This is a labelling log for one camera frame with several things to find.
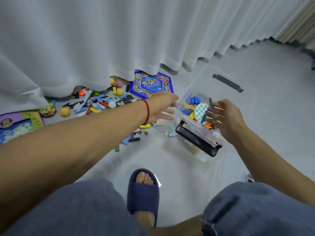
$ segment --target hand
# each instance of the hand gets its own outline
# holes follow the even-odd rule
[[[172,115],[175,111],[170,107],[176,107],[178,96],[168,91],[159,91],[147,99],[150,108],[150,117],[148,123],[154,123],[158,119],[173,120]]]
[[[213,102],[208,108],[207,122],[220,129],[222,136],[231,144],[238,138],[238,133],[243,128],[247,128],[241,111],[228,99]]]

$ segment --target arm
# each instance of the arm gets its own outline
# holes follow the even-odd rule
[[[264,182],[303,203],[315,206],[315,183],[299,172],[245,124],[240,110],[229,100],[214,103],[209,116],[230,142],[256,181]]]
[[[173,117],[177,95],[147,100],[150,122]],[[0,147],[0,232],[51,194],[73,183],[145,122],[147,107],[137,101],[92,116],[62,121],[20,136]]]

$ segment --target beige curtain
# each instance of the beige curtain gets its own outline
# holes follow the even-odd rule
[[[275,39],[282,43],[292,43],[297,40],[306,44],[307,49],[315,51],[315,0],[309,0]]]

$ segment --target person's left hand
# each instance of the person's left hand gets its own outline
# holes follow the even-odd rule
[[[147,99],[150,108],[150,117],[148,123],[154,123],[158,119],[173,120],[172,115],[175,111],[170,107],[176,107],[178,96],[168,91],[159,91]]]

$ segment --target person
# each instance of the person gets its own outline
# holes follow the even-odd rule
[[[147,99],[148,106],[136,101],[48,125],[2,145],[3,235],[315,235],[315,183],[251,131],[229,100],[213,103],[207,120],[236,148],[257,182],[227,186],[203,215],[153,227],[157,212],[143,209],[151,207],[150,201],[157,209],[158,190],[145,169],[129,181],[127,206],[133,215],[109,181],[74,183],[143,124],[148,111],[148,123],[172,120],[163,112],[174,113],[170,107],[177,100],[175,94],[158,92]],[[84,137],[85,129],[93,134]],[[143,189],[150,194],[138,192]]]

